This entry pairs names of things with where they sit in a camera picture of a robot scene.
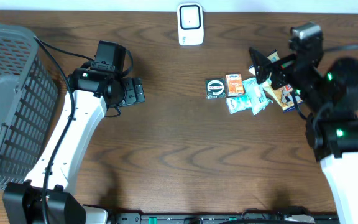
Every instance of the white wall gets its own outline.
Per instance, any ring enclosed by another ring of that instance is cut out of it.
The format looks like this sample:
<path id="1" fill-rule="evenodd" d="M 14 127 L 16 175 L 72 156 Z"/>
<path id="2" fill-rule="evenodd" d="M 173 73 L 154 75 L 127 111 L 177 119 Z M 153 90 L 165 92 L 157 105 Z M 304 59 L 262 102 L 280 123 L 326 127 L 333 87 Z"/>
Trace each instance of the white wall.
<path id="1" fill-rule="evenodd" d="M 0 9 L 176 11 L 178 0 L 0 0 Z M 206 12 L 358 13 L 358 0 L 198 0 Z"/>

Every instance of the wood grain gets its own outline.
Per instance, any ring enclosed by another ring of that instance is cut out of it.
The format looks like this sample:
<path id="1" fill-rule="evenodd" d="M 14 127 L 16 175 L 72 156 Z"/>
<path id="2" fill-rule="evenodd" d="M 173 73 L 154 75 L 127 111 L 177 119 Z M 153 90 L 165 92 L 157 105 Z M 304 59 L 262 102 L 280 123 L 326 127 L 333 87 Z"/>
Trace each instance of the wood grain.
<path id="1" fill-rule="evenodd" d="M 204 43 L 182 47 L 175 13 L 0 11 L 0 22 L 28 27 L 68 51 L 94 55 L 99 40 L 131 50 L 131 76 L 143 79 L 146 103 L 102 120 L 81 165 L 75 197 L 145 213 L 232 213 L 287 205 L 335 211 L 296 112 L 283 114 L 278 105 L 269 105 L 257 116 L 230 115 L 224 100 L 205 98 L 206 78 L 249 77 L 248 47 L 265 54 L 277 48 L 284 57 L 290 27 L 308 21 L 324 30 L 325 47 L 358 42 L 358 15 L 205 13 Z M 84 62 L 53 55 L 66 74 Z M 320 70 L 343 55 L 358 58 L 358 51 L 326 55 Z M 45 64 L 55 74 L 52 64 Z M 2 192 L 4 223 L 1 198 Z"/>

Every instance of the orange box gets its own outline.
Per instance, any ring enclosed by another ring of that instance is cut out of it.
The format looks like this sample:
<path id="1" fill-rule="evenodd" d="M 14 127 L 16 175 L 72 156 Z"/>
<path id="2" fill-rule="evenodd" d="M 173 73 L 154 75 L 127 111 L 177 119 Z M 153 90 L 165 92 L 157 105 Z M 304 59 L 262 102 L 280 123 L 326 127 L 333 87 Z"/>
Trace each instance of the orange box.
<path id="1" fill-rule="evenodd" d="M 242 86 L 241 74 L 226 75 L 227 96 L 243 95 L 244 87 Z"/>

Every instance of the snack package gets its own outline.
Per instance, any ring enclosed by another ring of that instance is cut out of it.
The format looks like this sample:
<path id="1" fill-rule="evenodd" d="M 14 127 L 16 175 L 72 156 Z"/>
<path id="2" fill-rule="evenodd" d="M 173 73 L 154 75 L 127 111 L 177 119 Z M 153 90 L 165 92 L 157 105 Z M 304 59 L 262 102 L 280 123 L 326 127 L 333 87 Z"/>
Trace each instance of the snack package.
<path id="1" fill-rule="evenodd" d="M 241 74 L 226 75 L 227 96 L 241 96 L 244 94 Z"/>
<path id="2" fill-rule="evenodd" d="M 226 98 L 226 103 L 230 114 L 252 108 L 251 102 L 246 94 L 238 97 Z"/>
<path id="3" fill-rule="evenodd" d="M 271 62 L 275 62 L 277 60 L 280 60 L 280 58 L 278 57 L 278 53 L 277 53 L 277 49 L 275 49 L 268 57 L 267 57 Z M 251 65 L 248 69 L 248 71 L 255 75 L 255 68 L 253 65 Z M 284 93 L 284 88 L 291 88 L 290 85 L 286 85 L 283 86 L 277 90 L 274 90 L 271 87 L 272 81 L 270 81 L 270 79 L 266 80 L 266 82 L 262 83 L 262 87 L 263 89 L 281 106 L 281 108 L 283 109 L 284 113 L 290 110 L 294 109 L 294 104 L 292 102 L 292 97 L 290 96 L 290 101 L 288 101 L 288 98 L 285 98 L 285 96 L 287 96 L 287 92 Z M 296 100 L 298 101 L 298 104 L 302 103 L 302 99 L 297 96 Z"/>
<path id="4" fill-rule="evenodd" d="M 207 99 L 226 97 L 226 87 L 223 78 L 205 80 L 205 85 Z"/>
<path id="5" fill-rule="evenodd" d="M 266 98 L 264 93 L 264 89 L 262 85 L 258 85 L 256 82 L 256 78 L 249 78 L 247 80 L 242 81 L 244 85 L 244 89 L 246 90 L 247 96 L 252 105 L 252 113 L 256 115 L 262 109 L 269 104 L 269 102 L 273 102 Z"/>

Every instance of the gray plastic basket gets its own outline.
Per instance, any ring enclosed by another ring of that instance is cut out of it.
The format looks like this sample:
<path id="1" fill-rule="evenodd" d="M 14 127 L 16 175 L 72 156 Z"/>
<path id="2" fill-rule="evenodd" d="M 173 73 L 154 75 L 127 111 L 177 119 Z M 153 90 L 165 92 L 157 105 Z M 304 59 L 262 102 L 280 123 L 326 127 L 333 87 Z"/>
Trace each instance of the gray plastic basket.
<path id="1" fill-rule="evenodd" d="M 22 183 L 37 162 L 57 100 L 33 36 L 0 24 L 0 190 Z"/>

